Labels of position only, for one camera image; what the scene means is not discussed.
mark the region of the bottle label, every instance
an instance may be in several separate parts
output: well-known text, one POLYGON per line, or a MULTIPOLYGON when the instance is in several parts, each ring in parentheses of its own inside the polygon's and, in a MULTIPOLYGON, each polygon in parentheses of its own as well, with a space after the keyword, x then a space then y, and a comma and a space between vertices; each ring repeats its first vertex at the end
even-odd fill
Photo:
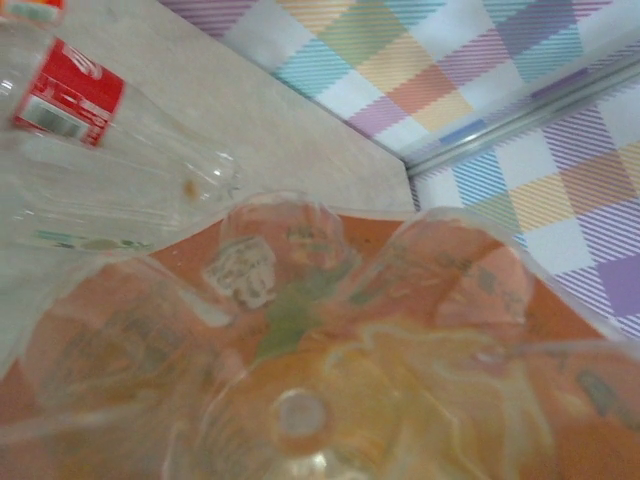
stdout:
POLYGON ((43 24, 58 24, 64 0, 0 0, 0 16, 43 24))
POLYGON ((16 125, 97 145, 124 93, 113 72, 55 39, 16 114, 16 125))

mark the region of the checkered pattern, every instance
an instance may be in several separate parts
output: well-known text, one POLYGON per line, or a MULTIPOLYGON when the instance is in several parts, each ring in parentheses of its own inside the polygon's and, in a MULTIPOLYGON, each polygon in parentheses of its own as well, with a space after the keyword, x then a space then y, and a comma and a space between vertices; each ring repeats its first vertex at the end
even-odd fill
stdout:
POLYGON ((601 68, 637 21, 628 0, 160 1, 409 164, 601 68))
POLYGON ((453 168, 413 179, 422 208, 513 232, 570 292, 640 338, 640 83, 453 168))

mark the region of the marble surface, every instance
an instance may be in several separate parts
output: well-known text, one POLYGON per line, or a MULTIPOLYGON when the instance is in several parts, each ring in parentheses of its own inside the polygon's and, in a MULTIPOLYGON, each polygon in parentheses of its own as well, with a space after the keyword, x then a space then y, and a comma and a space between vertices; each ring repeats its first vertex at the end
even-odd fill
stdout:
MULTIPOLYGON (((413 210, 398 159, 155 0, 68 3, 56 34, 189 127, 231 145, 246 170, 243 195, 298 189, 337 207, 413 210)), ((81 259, 0 246, 0 374, 57 273, 81 259)))

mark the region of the metal strip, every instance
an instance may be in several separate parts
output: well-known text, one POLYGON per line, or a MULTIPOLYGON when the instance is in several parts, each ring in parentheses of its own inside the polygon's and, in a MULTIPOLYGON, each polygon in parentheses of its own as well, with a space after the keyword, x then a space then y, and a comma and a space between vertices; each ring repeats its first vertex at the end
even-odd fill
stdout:
POLYGON ((454 145, 443 146, 419 163, 409 166, 409 178, 480 155, 513 136, 586 108, 634 80, 640 80, 640 53, 570 84, 565 90, 559 90, 539 103, 533 103, 529 108, 484 132, 463 138, 454 145))

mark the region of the red label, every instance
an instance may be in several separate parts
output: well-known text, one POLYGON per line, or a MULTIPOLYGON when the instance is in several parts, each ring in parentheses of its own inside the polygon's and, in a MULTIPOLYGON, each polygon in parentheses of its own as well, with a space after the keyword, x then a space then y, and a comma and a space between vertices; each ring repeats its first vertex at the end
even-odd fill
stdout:
POLYGON ((124 88, 124 81, 116 74, 56 39, 14 122, 97 145, 124 88))

